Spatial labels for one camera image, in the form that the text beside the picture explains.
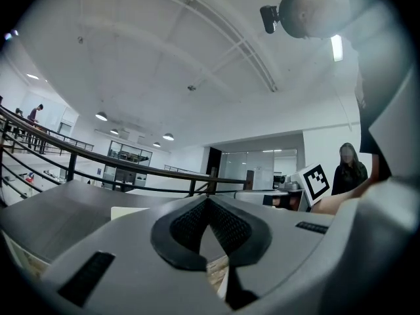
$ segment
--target black mesh grille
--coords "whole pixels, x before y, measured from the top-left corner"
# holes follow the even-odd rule
[[[251,236],[251,227],[227,209],[208,203],[210,226],[227,255],[237,250]]]
[[[178,217],[171,224],[172,237],[195,253],[200,252],[201,237],[208,224],[204,209],[205,202]]]

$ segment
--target ceiling light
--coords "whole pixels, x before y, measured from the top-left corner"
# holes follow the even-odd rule
[[[333,45],[334,62],[343,60],[343,42],[341,41],[341,36],[333,36],[331,38],[331,44]]]
[[[98,113],[96,114],[96,117],[97,117],[99,120],[102,120],[102,121],[107,121],[107,120],[108,120],[108,118],[106,117],[105,112],[98,112]]]
[[[163,136],[163,138],[166,139],[166,140],[169,140],[169,141],[174,141],[175,140],[174,137],[173,137],[173,135],[171,133],[166,133]]]
[[[37,76],[34,76],[34,75],[30,75],[30,74],[26,74],[28,77],[31,77],[31,78],[34,78],[34,79],[39,79]]]

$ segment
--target woman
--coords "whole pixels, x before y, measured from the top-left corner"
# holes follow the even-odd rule
[[[341,146],[340,157],[340,165],[335,170],[332,195],[349,192],[368,179],[368,171],[359,161],[351,143],[346,142]]]

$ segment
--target camera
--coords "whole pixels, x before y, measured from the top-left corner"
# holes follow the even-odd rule
[[[264,22],[265,31],[273,34],[276,31],[277,23],[280,21],[277,6],[263,6],[260,8],[260,13]]]

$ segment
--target long hair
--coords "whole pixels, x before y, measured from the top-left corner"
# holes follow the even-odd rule
[[[350,150],[353,152],[353,169],[356,172],[357,176],[360,176],[362,174],[362,166],[360,164],[359,158],[357,156],[356,150],[354,149],[353,145],[349,142],[346,142],[340,147],[340,165],[346,164],[343,160],[343,157],[341,155],[341,151],[344,147],[350,148]]]

